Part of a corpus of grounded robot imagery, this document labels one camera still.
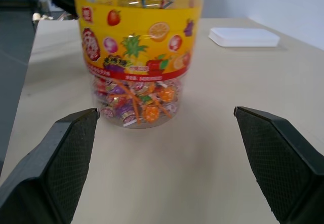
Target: wrapped candy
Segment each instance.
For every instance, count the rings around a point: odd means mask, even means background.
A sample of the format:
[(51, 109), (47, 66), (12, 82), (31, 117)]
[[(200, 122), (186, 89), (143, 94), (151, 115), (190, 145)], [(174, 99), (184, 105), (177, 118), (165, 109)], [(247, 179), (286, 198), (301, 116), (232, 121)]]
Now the wrapped candy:
[(168, 103), (168, 104), (164, 105), (164, 107), (171, 114), (175, 114), (178, 110), (178, 107), (174, 102)]
[(107, 118), (113, 118), (115, 116), (114, 109), (108, 104), (103, 104), (103, 108), (100, 110)]
[(156, 120), (158, 120), (159, 117), (159, 109), (157, 106), (150, 105), (144, 108), (143, 110), (143, 118), (148, 121), (149, 123), (152, 123)]
[(113, 81), (108, 81), (106, 84), (106, 90), (109, 94), (125, 94), (123, 88), (117, 85)]
[(163, 90), (161, 90), (158, 93), (159, 98), (163, 101), (163, 102), (171, 102), (174, 99), (174, 95), (175, 95), (175, 90), (171, 87), (167, 87)]
[(162, 116), (172, 118), (177, 112), (182, 85), (179, 79), (132, 82), (95, 77), (93, 90), (101, 102), (100, 112), (112, 122), (119, 121), (124, 127), (146, 122), (143, 126), (149, 127), (148, 123), (155, 123)]
[(137, 95), (145, 95), (150, 94), (154, 91), (155, 85), (152, 82), (135, 82), (132, 83), (130, 88), (135, 92)]
[(129, 123), (130, 121), (135, 120), (136, 116), (131, 105), (124, 105), (118, 109), (116, 109), (116, 116), (121, 118), (124, 124)]

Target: table surface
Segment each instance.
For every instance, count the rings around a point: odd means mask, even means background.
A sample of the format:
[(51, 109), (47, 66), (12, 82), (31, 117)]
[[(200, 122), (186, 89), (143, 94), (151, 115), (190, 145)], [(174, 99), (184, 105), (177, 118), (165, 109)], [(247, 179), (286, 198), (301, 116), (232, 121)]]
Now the table surface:
[[(179, 113), (150, 129), (100, 118), (72, 223), (277, 223), (249, 166), (235, 106), (287, 118), (324, 153), (324, 51), (280, 35), (277, 48), (221, 48), (202, 19)], [(92, 107), (76, 21), (38, 25), (0, 183), (52, 124)]]

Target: white box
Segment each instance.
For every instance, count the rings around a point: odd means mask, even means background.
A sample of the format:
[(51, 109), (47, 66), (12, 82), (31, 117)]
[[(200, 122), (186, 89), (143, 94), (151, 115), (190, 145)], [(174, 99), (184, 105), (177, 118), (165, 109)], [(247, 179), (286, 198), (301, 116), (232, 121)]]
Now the white box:
[(280, 37), (264, 29), (211, 28), (209, 38), (221, 47), (276, 47)]

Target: strawberry illustration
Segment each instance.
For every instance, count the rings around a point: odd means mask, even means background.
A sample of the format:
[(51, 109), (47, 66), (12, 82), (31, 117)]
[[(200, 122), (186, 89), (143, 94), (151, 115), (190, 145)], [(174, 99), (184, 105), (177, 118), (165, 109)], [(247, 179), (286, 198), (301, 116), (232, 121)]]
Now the strawberry illustration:
[(108, 25), (114, 26), (120, 23), (120, 11), (111, 10), (108, 13), (107, 22)]

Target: jar label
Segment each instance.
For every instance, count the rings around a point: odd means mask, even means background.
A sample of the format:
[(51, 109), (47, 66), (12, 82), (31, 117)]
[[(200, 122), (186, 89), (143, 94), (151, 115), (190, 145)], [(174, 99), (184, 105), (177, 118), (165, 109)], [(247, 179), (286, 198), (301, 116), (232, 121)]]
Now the jar label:
[(163, 81), (188, 70), (200, 0), (75, 2), (91, 73), (128, 81)]

